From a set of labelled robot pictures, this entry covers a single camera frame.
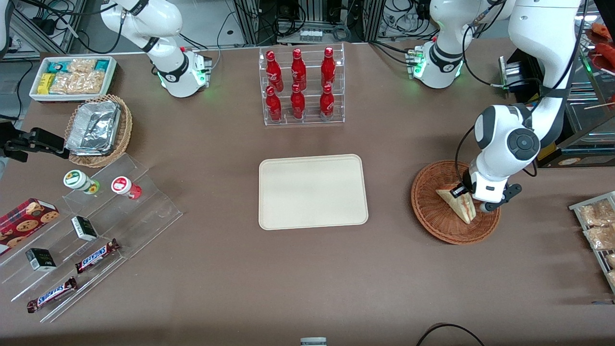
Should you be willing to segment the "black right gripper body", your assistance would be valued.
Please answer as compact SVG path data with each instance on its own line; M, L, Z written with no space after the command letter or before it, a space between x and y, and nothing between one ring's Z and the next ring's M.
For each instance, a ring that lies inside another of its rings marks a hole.
M16 129L13 123L0 123L0 156L19 162L27 162L28 133Z

